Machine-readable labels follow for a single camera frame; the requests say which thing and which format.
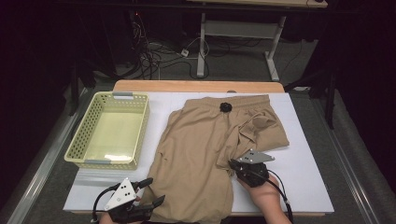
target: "khaki pants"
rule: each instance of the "khaki pants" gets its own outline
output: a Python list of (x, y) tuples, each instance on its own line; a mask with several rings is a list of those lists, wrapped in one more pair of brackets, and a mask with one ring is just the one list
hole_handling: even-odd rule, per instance
[[(220, 111), (224, 102), (230, 112)], [(148, 173), (154, 181), (141, 203), (166, 195), (153, 222), (220, 223), (233, 205), (228, 161), (250, 148), (288, 144), (268, 95), (188, 100), (169, 117)]]

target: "white table surface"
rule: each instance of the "white table surface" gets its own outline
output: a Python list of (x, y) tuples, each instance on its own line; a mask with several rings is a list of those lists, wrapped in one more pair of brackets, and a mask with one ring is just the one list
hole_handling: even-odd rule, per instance
[[(90, 212), (97, 195), (104, 189), (120, 183), (125, 177), (140, 181), (147, 177), (149, 167), (160, 137), (172, 111), (183, 107), (188, 99), (210, 97), (230, 97), (248, 93), (211, 93), (211, 92), (146, 92), (149, 97), (150, 114), (148, 127), (135, 171), (111, 171), (79, 169), (67, 200), (65, 211)], [(290, 141), (288, 147), (266, 151), (275, 157), (265, 163), (269, 170), (276, 172), (282, 179), (293, 213), (328, 214), (332, 213), (332, 202), (325, 188), (315, 159), (306, 142), (300, 121), (297, 118), (291, 99), (287, 93), (268, 93), (271, 106), (279, 116)], [(259, 214), (258, 208), (250, 200), (248, 193), (233, 176), (233, 214)], [(103, 210), (108, 202), (109, 192), (99, 201), (98, 210)]]

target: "desk leg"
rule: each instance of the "desk leg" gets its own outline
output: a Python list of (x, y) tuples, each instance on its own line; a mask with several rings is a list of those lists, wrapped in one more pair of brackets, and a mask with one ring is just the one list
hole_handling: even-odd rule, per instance
[(279, 76), (277, 74), (275, 63), (274, 63), (274, 54), (277, 47), (277, 43), (279, 42), (280, 35), (282, 34), (283, 26), (285, 24), (286, 17), (281, 17), (279, 23), (276, 28), (276, 33), (273, 38), (273, 45), (270, 51), (265, 51), (265, 60), (267, 61), (268, 70), (271, 75), (271, 79), (273, 81), (279, 81)]
[(201, 18), (201, 38), (199, 44), (198, 64), (197, 64), (197, 76), (203, 77), (205, 75), (205, 13), (202, 14)]

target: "pants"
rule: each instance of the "pants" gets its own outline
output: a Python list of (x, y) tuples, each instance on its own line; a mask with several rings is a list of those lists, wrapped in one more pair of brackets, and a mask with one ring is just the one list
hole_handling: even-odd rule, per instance
[[(220, 111), (221, 103), (231, 111)], [(268, 95), (188, 100), (169, 116), (148, 173), (154, 181), (141, 203), (166, 195), (153, 222), (220, 223), (233, 205), (228, 161), (250, 148), (288, 144)]]

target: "desk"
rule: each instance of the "desk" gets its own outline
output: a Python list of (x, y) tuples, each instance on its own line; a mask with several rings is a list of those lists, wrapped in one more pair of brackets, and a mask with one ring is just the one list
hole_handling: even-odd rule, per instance
[[(189, 0), (192, 2), (205, 3), (225, 3), (240, 5), (258, 5), (271, 7), (327, 7), (326, 1), (321, 3), (315, 0)], [(257, 22), (235, 22), (235, 21), (209, 21), (202, 13), (201, 18), (201, 36), (200, 36), (200, 54), (198, 56), (197, 76), (205, 76), (205, 36), (206, 35), (223, 35), (223, 36), (241, 36), (272, 39), (273, 43), (269, 51), (265, 51), (265, 61), (271, 79), (279, 81), (277, 74), (274, 54), (280, 35), (282, 34), (286, 16), (282, 16), (278, 23), (261, 24)]]
[[(169, 114), (182, 107), (186, 99), (204, 96), (227, 97), (248, 92), (248, 94), (270, 95), (271, 106), (281, 119), (288, 135), (290, 146), (268, 151), (267, 153), (276, 160), (266, 164), (282, 178), (294, 214), (322, 216), (333, 212), (332, 203), (290, 97), (283, 92), (279, 83), (123, 80), (117, 82), (113, 91), (148, 93), (150, 115), (138, 169), (132, 172), (79, 169), (64, 205), (65, 211), (89, 212), (96, 196), (106, 187), (120, 182), (125, 177), (131, 180), (146, 178)], [(233, 216), (259, 214), (257, 207), (249, 199), (248, 193), (237, 183), (235, 176), (233, 193)], [(108, 201), (109, 196), (106, 195), (99, 202), (99, 209)]]

